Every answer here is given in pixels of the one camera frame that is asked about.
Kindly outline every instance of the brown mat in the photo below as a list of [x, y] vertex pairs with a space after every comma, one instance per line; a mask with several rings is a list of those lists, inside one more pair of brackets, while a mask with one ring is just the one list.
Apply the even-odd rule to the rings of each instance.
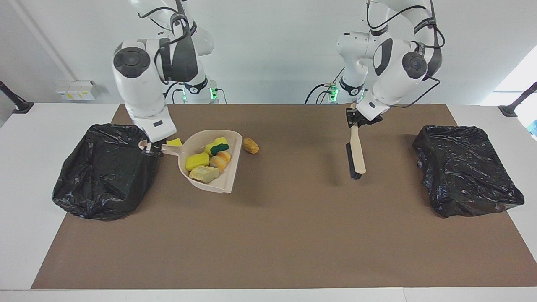
[[[233, 194], [194, 188], [166, 155], [126, 219], [67, 215], [32, 288], [537, 286], [537, 264], [507, 213], [443, 219], [429, 208], [411, 144], [424, 125], [455, 125], [446, 106], [393, 109], [361, 128], [368, 173], [358, 181], [345, 106], [170, 112], [183, 140], [221, 128], [258, 141], [258, 155], [241, 155]], [[123, 106], [113, 121], [131, 123]]]

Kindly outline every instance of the dustpan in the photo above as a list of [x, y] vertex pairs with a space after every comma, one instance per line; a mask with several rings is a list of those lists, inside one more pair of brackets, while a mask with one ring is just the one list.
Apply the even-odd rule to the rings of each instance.
[[[188, 177], [189, 172], [185, 168], [186, 158], [202, 153], [205, 150], [205, 145], [213, 142], [217, 138], [224, 137], [229, 144], [229, 152], [231, 153], [231, 161], [219, 178], [208, 184], [200, 183]], [[215, 193], [231, 193], [233, 183], [235, 182], [235, 174], [237, 172], [238, 160], [241, 154], [242, 136], [235, 131], [229, 130], [205, 130], [198, 132], [187, 139], [182, 146], [162, 145], [164, 154], [177, 156], [177, 163], [181, 174], [196, 188], [204, 191]], [[151, 147], [147, 141], [139, 143], [140, 149]]]

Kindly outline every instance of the wall socket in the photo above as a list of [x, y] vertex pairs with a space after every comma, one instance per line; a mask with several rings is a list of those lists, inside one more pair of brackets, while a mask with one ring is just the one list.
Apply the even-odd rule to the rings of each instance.
[[56, 94], [61, 100], [95, 100], [97, 89], [93, 81], [76, 81], [58, 87]]

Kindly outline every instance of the black plastic bag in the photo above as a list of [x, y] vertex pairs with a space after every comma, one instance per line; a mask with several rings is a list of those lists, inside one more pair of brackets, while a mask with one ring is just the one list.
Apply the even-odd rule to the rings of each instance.
[[431, 206], [441, 216], [479, 216], [524, 204], [482, 129], [425, 126], [413, 147]]
[[53, 202], [81, 218], [114, 220], [132, 213], [155, 178], [159, 150], [138, 143], [146, 135], [132, 125], [93, 125], [63, 163]]

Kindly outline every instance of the white table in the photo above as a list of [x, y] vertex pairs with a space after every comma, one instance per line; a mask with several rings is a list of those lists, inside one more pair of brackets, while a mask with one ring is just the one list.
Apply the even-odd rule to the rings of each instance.
[[[0, 301], [537, 301], [537, 287], [521, 289], [318, 290], [87, 290], [34, 291], [30, 287], [65, 216], [50, 199], [67, 156], [93, 124], [109, 123], [117, 104], [36, 104], [0, 128]], [[450, 106], [461, 126], [490, 137], [526, 205], [509, 211], [537, 256], [537, 141], [516, 118], [495, 107]]]

